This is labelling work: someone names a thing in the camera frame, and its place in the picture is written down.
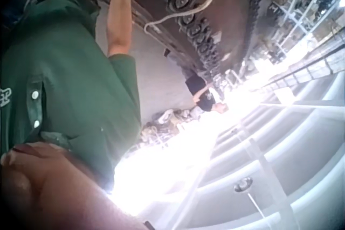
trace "hand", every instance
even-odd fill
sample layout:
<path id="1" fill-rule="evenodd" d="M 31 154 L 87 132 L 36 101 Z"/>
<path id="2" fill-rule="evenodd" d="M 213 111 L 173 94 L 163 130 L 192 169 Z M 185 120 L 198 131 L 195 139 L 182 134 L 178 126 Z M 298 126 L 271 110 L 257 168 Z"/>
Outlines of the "hand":
<path id="1" fill-rule="evenodd" d="M 2 194 L 29 229 L 146 229 L 53 144 L 17 145 L 1 166 Z"/>
<path id="2" fill-rule="evenodd" d="M 207 89 L 209 89 L 209 88 L 214 88 L 213 82 L 208 83 L 206 86 L 207 86 Z"/>

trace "bright light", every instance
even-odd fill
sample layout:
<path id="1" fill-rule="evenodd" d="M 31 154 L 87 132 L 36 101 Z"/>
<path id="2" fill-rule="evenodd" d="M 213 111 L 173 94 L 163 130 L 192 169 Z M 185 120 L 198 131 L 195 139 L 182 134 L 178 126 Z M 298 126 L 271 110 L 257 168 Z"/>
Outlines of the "bright light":
<path id="1" fill-rule="evenodd" d="M 138 216 L 173 186 L 178 185 L 174 192 L 188 189 L 208 163 L 219 134 L 214 120 L 207 118 L 207 123 L 212 125 L 198 121 L 184 125 L 185 131 L 170 139 L 167 148 L 146 147 L 123 158 L 115 168 L 109 198 L 126 213 Z"/>
<path id="2" fill-rule="evenodd" d="M 339 7 L 341 8 L 345 7 L 345 0 L 340 0 Z"/>
<path id="3" fill-rule="evenodd" d="M 296 97 L 289 87 L 277 89 L 274 93 L 283 105 L 290 106 L 296 101 Z"/>

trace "black shirt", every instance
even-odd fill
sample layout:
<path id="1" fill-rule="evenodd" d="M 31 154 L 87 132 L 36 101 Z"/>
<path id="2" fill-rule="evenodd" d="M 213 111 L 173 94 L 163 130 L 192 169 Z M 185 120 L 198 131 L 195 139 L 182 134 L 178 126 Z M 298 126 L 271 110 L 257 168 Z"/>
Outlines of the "black shirt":
<path id="1" fill-rule="evenodd" d="M 206 86 L 206 82 L 197 74 L 191 76 L 185 83 L 192 95 L 195 95 Z M 212 111 L 212 106 L 216 103 L 216 101 L 209 90 L 203 93 L 199 99 L 200 101 L 198 101 L 196 104 L 201 109 L 204 111 Z"/>

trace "wheel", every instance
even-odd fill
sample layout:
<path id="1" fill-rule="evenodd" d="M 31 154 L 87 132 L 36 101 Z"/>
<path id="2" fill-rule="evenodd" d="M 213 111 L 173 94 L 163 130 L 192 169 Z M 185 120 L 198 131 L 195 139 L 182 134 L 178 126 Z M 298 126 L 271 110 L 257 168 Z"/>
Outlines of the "wheel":
<path id="1" fill-rule="evenodd" d="M 197 48 L 200 44 L 205 42 L 208 38 L 208 36 L 211 34 L 211 27 L 207 26 L 205 30 L 203 30 L 201 33 L 199 33 L 194 39 L 193 39 L 193 46 Z"/>
<path id="2" fill-rule="evenodd" d="M 198 35 L 202 30 L 201 24 L 195 24 L 191 28 L 187 30 L 187 36 L 188 38 L 194 38 Z"/>

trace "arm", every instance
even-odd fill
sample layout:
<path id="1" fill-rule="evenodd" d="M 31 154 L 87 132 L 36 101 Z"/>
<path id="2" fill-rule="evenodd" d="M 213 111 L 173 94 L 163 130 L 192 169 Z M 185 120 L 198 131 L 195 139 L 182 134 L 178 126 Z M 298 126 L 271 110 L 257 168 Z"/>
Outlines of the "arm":
<path id="1" fill-rule="evenodd" d="M 111 0 L 107 20 L 108 56 L 128 54 L 132 39 L 131 0 Z"/>
<path id="2" fill-rule="evenodd" d="M 205 93 L 210 87 L 212 87 L 212 84 L 208 84 L 206 85 L 203 89 L 199 90 L 196 92 L 195 95 L 193 95 L 193 101 L 195 103 L 197 103 L 198 101 L 200 101 L 200 96 Z"/>

